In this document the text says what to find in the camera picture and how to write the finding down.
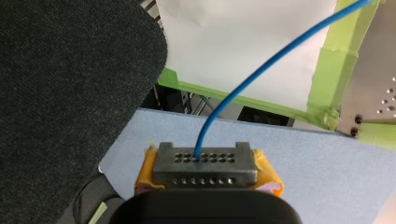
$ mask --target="desk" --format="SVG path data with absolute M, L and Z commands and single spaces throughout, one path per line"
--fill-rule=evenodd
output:
M 123 198 L 134 182 L 151 141 L 193 147 L 205 118 L 137 110 L 100 163 Z M 283 199 L 304 224 L 372 224 L 396 187 L 396 153 L 366 146 L 336 133 L 216 120 L 204 147 L 249 142 L 262 148 L 285 182 Z

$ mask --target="black surface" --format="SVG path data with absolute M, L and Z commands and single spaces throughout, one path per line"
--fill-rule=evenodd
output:
M 0 223 L 54 223 L 165 59 L 135 1 L 0 1 Z
M 299 224 L 293 208 L 256 190 L 158 190 L 126 202 L 113 216 L 121 223 Z
M 239 114 L 238 120 L 278 126 L 287 126 L 289 122 L 288 117 L 273 114 L 263 110 L 258 110 L 248 106 L 244 106 L 241 113 Z

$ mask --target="white backdrop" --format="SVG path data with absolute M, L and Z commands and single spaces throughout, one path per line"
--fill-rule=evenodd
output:
M 334 13 L 337 0 L 158 0 L 166 67 L 180 81 L 231 91 L 272 55 Z M 313 36 L 242 95 L 306 111 L 328 29 Z

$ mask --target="hole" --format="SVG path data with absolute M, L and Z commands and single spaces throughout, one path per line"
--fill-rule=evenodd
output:
M 357 128 L 352 128 L 352 129 L 350 130 L 350 135 L 351 135 L 352 137 L 356 137 L 356 135 L 358 135 L 358 129 L 357 129 Z
M 216 184 L 216 178 L 210 178 L 209 183 L 210 184 Z
M 235 178 L 229 178 L 228 179 L 228 183 L 229 184 L 234 184 L 236 182 L 236 179 Z
M 363 119 L 361 118 L 361 116 L 356 116 L 355 123 L 361 124 L 362 122 L 363 122 Z
M 225 183 L 225 179 L 224 178 L 220 178 L 219 179 L 219 184 L 224 184 Z

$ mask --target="cable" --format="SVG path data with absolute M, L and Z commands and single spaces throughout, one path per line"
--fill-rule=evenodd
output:
M 283 56 L 291 52 L 297 46 L 305 42 L 309 37 L 319 32 L 321 29 L 325 28 L 326 26 L 334 23 L 335 21 L 339 21 L 343 19 L 345 16 L 355 12 L 356 10 L 367 6 L 373 0 L 358 0 L 357 2 L 351 4 L 350 6 L 334 13 L 327 19 L 321 21 L 320 23 L 314 25 L 309 30 L 307 30 L 302 35 L 295 38 L 291 41 L 286 47 L 280 50 L 277 54 L 272 56 L 267 62 L 265 62 L 262 66 L 260 66 L 253 74 L 251 74 L 247 79 L 245 79 L 238 87 L 236 87 L 223 101 L 216 107 L 216 109 L 210 114 L 207 118 L 204 126 L 202 127 L 197 143 L 195 145 L 194 150 L 194 157 L 200 158 L 201 150 L 202 150 L 202 143 L 204 142 L 205 135 L 207 130 L 209 129 L 210 125 L 212 124 L 213 120 L 221 113 L 221 111 L 241 92 L 243 91 L 250 83 L 252 83 L 257 77 L 259 77 L 263 72 L 265 72 L 269 67 L 271 67 L 274 63 L 279 61 Z

